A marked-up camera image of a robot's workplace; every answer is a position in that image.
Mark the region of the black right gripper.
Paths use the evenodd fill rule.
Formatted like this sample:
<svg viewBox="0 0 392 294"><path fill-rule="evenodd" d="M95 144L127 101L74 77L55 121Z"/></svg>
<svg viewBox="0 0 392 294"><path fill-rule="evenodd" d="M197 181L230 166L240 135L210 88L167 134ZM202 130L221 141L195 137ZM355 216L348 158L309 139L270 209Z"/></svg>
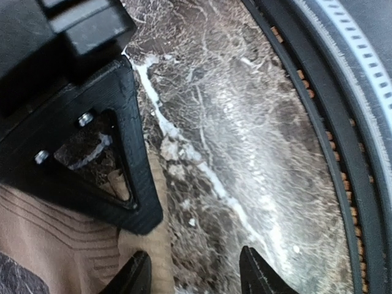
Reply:
<svg viewBox="0 0 392 294"><path fill-rule="evenodd" d="M29 104L115 59L136 30L121 1L1 1L1 137Z"/></svg>

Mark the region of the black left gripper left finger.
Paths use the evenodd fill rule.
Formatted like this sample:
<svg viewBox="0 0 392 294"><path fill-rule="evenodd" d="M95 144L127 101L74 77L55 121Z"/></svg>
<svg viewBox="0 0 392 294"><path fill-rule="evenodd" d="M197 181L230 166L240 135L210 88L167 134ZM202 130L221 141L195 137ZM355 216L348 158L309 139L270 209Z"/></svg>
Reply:
<svg viewBox="0 0 392 294"><path fill-rule="evenodd" d="M150 294L151 279L150 256L145 251L136 251L102 290L102 294Z"/></svg>

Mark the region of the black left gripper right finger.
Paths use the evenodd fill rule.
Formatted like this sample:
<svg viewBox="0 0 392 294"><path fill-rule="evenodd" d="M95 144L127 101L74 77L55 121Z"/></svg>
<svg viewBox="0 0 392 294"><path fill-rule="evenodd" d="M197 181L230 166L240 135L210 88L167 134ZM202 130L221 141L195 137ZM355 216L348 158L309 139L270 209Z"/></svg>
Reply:
<svg viewBox="0 0 392 294"><path fill-rule="evenodd" d="M264 258L253 248L244 246L239 257L241 293L296 294Z"/></svg>

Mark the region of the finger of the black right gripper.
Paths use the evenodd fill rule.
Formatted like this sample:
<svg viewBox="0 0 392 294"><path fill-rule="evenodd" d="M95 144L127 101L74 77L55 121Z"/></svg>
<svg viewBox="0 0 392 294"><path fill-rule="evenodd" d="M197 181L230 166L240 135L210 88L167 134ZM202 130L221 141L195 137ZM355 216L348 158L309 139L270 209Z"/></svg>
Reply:
<svg viewBox="0 0 392 294"><path fill-rule="evenodd" d="M1 184L136 235L159 225L130 61L2 119Z"/></svg>

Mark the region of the tan ribbed sock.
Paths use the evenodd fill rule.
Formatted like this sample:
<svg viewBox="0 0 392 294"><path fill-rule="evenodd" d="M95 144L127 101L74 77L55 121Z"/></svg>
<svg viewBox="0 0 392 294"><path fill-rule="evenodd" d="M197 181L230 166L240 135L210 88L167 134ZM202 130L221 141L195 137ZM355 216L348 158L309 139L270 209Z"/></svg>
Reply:
<svg viewBox="0 0 392 294"><path fill-rule="evenodd" d="M168 221L134 235L1 186L1 292L99 293L136 251L151 257L153 293L173 293Z"/></svg>

